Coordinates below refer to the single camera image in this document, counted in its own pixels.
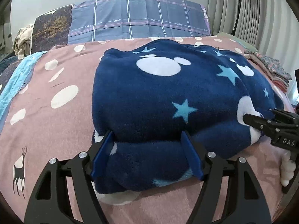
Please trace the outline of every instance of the bed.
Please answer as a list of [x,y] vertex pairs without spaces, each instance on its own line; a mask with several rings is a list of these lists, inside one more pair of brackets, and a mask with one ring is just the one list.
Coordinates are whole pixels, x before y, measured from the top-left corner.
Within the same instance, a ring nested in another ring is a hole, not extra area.
[[[111,0],[99,0],[99,3],[102,2],[108,7],[119,6],[118,0],[106,4],[107,1]],[[153,0],[137,1],[143,3],[137,6],[147,6],[148,1]],[[192,24],[196,19],[192,19],[192,14],[189,14],[190,17],[185,14],[185,24],[178,22],[173,27],[168,19],[168,26],[164,26],[162,20],[152,19],[144,25],[135,25],[138,29],[134,30],[130,18],[127,18],[129,24],[115,26],[115,22],[120,21],[112,20],[110,24],[107,24],[109,18],[97,21],[94,12],[95,24],[105,23],[107,27],[97,28],[94,25],[90,29],[89,24],[92,21],[80,20],[78,16],[84,14],[87,17],[92,14],[91,7],[96,11],[98,0],[54,9],[35,20],[31,56],[27,58],[25,66],[28,73],[19,84],[13,100],[7,103],[7,110],[1,118],[3,129],[0,141],[5,144],[0,145],[0,151],[7,154],[0,160],[0,177],[3,179],[0,191],[21,220],[24,218],[36,179],[46,162],[53,156],[58,159],[72,158],[78,152],[89,148],[94,131],[90,111],[92,85],[95,70],[106,50],[117,48],[130,51],[163,37],[180,44],[210,45],[220,53],[222,50],[230,50],[244,54],[245,48],[232,38],[211,36],[204,6],[187,1],[182,1],[180,5],[177,0],[160,1],[175,8],[180,7],[183,12],[186,7],[194,8],[199,11],[194,18],[200,18],[201,24]],[[147,18],[150,17],[149,13],[150,11],[145,15]],[[60,27],[49,34],[49,26],[57,23]],[[261,68],[251,61],[248,63],[269,81],[273,92],[282,100],[284,110],[292,112],[293,108],[286,95],[271,82]],[[61,91],[67,91],[68,98],[61,97]],[[265,194],[273,221],[284,209],[280,205],[283,194],[279,171],[283,153],[282,149],[271,146],[269,138],[262,137],[257,143],[232,157],[236,159],[244,156],[250,163]],[[110,223],[184,223],[194,207],[201,186],[195,178],[189,178],[165,187],[113,194],[97,193],[97,197]],[[214,220],[221,217],[226,186],[227,179],[223,179]],[[71,179],[68,187],[74,216],[82,221]]]

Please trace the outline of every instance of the black deer silhouette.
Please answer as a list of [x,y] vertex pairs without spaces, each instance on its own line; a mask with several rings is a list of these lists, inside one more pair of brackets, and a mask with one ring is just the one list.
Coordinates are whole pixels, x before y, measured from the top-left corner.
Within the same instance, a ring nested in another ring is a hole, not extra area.
[[25,196],[24,196],[24,187],[25,187],[24,160],[25,160],[26,153],[27,153],[27,147],[22,148],[22,156],[23,156],[22,167],[19,168],[14,165],[15,178],[13,179],[13,192],[15,193],[14,183],[16,183],[18,195],[20,195],[19,189],[18,189],[18,181],[19,181],[19,179],[21,179],[22,193],[23,193],[24,199],[25,199]]

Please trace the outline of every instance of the white polka dot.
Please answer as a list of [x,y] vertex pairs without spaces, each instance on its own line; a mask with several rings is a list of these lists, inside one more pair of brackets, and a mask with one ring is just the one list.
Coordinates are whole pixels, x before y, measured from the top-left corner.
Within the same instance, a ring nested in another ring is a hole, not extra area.
[[183,42],[183,38],[182,37],[175,37],[174,39],[175,39],[175,41]]
[[54,81],[59,76],[59,74],[63,72],[63,70],[64,70],[64,67],[61,68],[48,82]]
[[28,85],[26,85],[26,86],[19,92],[19,94],[23,94],[23,93],[25,93],[25,92],[27,91],[27,89],[28,89]]
[[10,124],[13,125],[19,120],[24,119],[25,115],[26,115],[26,109],[19,110],[11,117]]
[[152,41],[154,41],[154,40],[159,40],[160,37],[151,37],[151,39],[152,39]]
[[51,107],[57,109],[71,101],[78,93],[79,88],[76,85],[68,86],[59,91],[51,101]]
[[83,50],[85,50],[85,46],[84,46],[84,44],[77,45],[77,46],[75,46],[75,48],[74,48],[74,51],[75,51],[75,52],[80,52],[80,51],[83,51]]
[[100,136],[99,133],[95,130],[95,143],[100,142],[104,137]]
[[[95,190],[95,183],[92,182],[92,186]],[[99,194],[95,190],[95,194],[100,202],[103,202],[108,205],[114,205],[114,206],[122,206],[131,203],[134,201],[141,192],[135,192],[132,190],[127,190],[124,192],[117,192],[113,194]]]
[[114,145],[113,145],[113,147],[112,147],[112,149],[111,149],[110,155],[115,154],[116,151],[117,151],[117,143],[114,143]]
[[236,50],[238,53],[240,53],[240,54],[242,53],[242,51],[241,51],[239,48],[236,48],[236,47],[235,47],[235,50]]
[[196,45],[196,46],[200,46],[200,45],[204,45],[204,44],[203,44],[202,42],[198,41],[198,42],[195,42],[194,45]]
[[58,65],[58,61],[57,61],[56,59],[54,59],[54,60],[51,60],[51,61],[47,62],[47,63],[44,65],[44,68],[45,68],[46,70],[50,71],[50,70],[55,69],[55,68],[57,67],[57,65]]

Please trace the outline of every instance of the pink bedsheet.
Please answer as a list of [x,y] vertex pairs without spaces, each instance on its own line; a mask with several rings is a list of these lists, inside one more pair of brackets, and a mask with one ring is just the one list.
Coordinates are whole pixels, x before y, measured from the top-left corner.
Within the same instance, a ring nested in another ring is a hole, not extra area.
[[[228,38],[175,40],[195,45],[208,44],[243,54],[243,47]],[[0,135],[0,191],[22,220],[34,184],[47,161],[52,157],[59,160],[73,158],[90,147],[94,130],[92,86],[95,69],[103,53],[109,48],[133,50],[150,41],[151,38],[145,38],[55,46],[39,59],[28,87],[14,98]],[[264,74],[255,64],[251,64]],[[284,101],[285,110],[293,111],[285,94],[271,81],[270,84]],[[254,170],[272,217],[282,198],[279,182],[282,153],[282,149],[270,145],[268,137],[262,137],[258,143],[238,154],[246,157]],[[18,184],[13,181],[15,174]],[[81,220],[73,188],[70,184],[68,186],[74,217]],[[126,191],[97,196],[111,224],[179,224],[188,219],[201,186],[202,183],[192,178],[143,192]],[[227,178],[223,178],[214,220],[221,217],[226,187]]]

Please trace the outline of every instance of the folded blanket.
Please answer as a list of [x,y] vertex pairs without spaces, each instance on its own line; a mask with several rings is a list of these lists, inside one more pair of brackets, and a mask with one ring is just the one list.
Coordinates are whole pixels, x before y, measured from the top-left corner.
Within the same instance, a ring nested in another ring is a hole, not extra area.
[[28,25],[26,28],[21,28],[15,38],[13,43],[13,50],[18,56],[18,59],[24,59],[25,56],[30,55],[30,44],[32,35],[32,24]]
[[258,58],[256,57],[254,54],[244,54],[244,57],[246,59],[251,60],[252,62],[254,62],[255,64],[257,64],[262,70],[263,72],[272,80],[272,82],[279,87],[284,93],[286,93],[288,91],[289,88],[289,81],[277,76],[277,74],[272,74],[267,67],[264,65],[264,63]]
[[14,62],[16,62],[18,60],[17,56],[12,56],[9,57],[7,59],[4,59],[3,61],[0,62],[0,75],[2,74],[2,72],[4,72],[4,70],[6,68],[8,68],[8,66]]
[[248,55],[254,55],[254,57],[250,58],[252,59],[253,62],[255,63],[259,63],[259,61],[266,67],[267,70],[269,70],[269,72],[273,75],[273,76],[278,76],[280,78],[283,78],[284,80],[286,80],[286,82],[288,83],[288,81],[292,80],[292,77],[289,73],[287,73],[281,66],[279,60],[277,59],[273,59],[271,57],[262,55],[258,52],[254,52],[248,49],[245,49],[244,51],[244,56],[249,59],[250,56]]
[[[255,143],[261,132],[246,113],[283,109],[266,78],[240,54],[211,46],[155,40],[133,51],[109,49],[95,73],[92,143],[115,134],[99,193],[141,191],[190,178],[180,145],[191,136],[223,158]],[[104,166],[95,161],[95,172]]]
[[17,68],[17,66],[20,64],[22,60],[17,60],[18,57],[14,56],[16,58],[16,61],[12,62],[1,74],[0,74],[0,95],[5,88],[6,84],[8,83],[11,75]]

